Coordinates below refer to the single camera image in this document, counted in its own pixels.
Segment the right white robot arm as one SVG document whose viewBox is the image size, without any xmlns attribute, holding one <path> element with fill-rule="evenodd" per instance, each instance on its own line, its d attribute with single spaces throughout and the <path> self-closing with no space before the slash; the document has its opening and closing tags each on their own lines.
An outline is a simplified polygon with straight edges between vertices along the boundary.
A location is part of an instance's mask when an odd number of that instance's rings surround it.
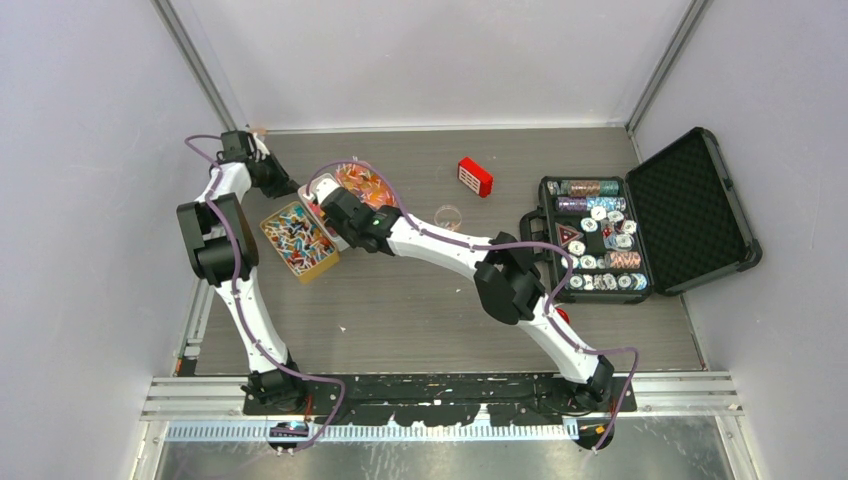
<svg viewBox="0 0 848 480">
<path fill-rule="evenodd" d="M 613 365 L 584 342 L 556 310 L 540 280 L 531 246 L 512 235 L 461 235 L 405 216 L 398 207 L 373 209 L 332 182 L 315 189 L 326 223 L 353 248 L 412 258 L 471 281 L 482 309 L 524 331 L 570 383 L 574 403 L 596 410 L 611 395 Z"/>
</svg>

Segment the clear plastic jar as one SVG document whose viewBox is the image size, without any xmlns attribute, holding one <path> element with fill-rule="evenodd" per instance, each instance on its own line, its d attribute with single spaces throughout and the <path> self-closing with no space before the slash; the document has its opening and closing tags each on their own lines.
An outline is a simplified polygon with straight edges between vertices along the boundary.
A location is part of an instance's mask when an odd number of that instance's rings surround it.
<svg viewBox="0 0 848 480">
<path fill-rule="evenodd" d="M 433 220 L 439 228 L 457 232 L 462 223 L 462 215 L 456 206 L 445 204 L 435 211 Z"/>
</svg>

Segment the white tray of gummy candies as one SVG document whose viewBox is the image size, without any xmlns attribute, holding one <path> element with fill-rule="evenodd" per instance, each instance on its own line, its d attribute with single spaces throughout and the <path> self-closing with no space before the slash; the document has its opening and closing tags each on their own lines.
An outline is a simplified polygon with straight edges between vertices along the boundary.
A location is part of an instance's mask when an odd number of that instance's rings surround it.
<svg viewBox="0 0 848 480">
<path fill-rule="evenodd" d="M 300 202 L 304 205 L 311 221 L 321 230 L 323 235 L 332 242 L 339 252 L 347 250 L 349 244 L 336 231 L 325 223 L 324 212 L 315 200 L 313 194 L 307 194 L 306 187 L 301 186 L 297 191 Z"/>
</svg>

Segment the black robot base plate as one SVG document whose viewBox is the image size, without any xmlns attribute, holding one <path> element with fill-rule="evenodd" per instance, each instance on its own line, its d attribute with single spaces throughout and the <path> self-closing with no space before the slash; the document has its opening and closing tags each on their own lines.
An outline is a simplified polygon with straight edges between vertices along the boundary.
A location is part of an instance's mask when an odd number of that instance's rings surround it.
<svg viewBox="0 0 848 480">
<path fill-rule="evenodd" d="M 247 415 L 294 415 L 317 424 L 402 427 L 468 426 L 483 417 L 496 427 L 553 425 L 571 418 L 635 411 L 632 386 L 614 376 L 601 401 L 553 373 L 335 375 L 298 381 L 279 393 L 253 377 L 240 384 Z"/>
</svg>

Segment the red jar lid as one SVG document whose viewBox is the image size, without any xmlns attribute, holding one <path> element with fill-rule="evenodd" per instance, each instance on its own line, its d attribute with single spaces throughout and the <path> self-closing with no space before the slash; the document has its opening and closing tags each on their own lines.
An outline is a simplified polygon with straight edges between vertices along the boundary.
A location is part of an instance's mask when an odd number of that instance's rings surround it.
<svg viewBox="0 0 848 480">
<path fill-rule="evenodd" d="M 561 318 L 561 319 L 562 319 L 562 320 L 563 320 L 566 324 L 569 324 L 569 323 L 570 323 L 570 318 L 569 318 L 569 316 L 568 316 L 568 314 L 567 314 L 567 312 L 566 312 L 565 310 L 563 310 L 563 309 L 561 309 L 561 308 L 557 307 L 557 308 L 555 309 L 555 311 L 557 312 L 557 314 L 559 315 L 559 317 L 560 317 L 560 318 Z"/>
</svg>

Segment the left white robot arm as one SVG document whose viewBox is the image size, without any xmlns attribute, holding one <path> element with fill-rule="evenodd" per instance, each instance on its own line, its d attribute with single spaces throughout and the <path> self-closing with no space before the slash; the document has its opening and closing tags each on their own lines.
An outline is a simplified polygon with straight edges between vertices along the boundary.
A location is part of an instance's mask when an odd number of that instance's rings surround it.
<svg viewBox="0 0 848 480">
<path fill-rule="evenodd" d="M 267 198 L 297 191 L 258 134 L 226 131 L 215 155 L 206 155 L 209 182 L 176 215 L 195 275 L 226 304 L 243 342 L 248 374 L 242 389 L 251 400 L 284 414 L 298 412 L 307 389 L 296 362 L 271 321 L 258 285 L 259 252 L 241 201 L 251 189 Z"/>
</svg>

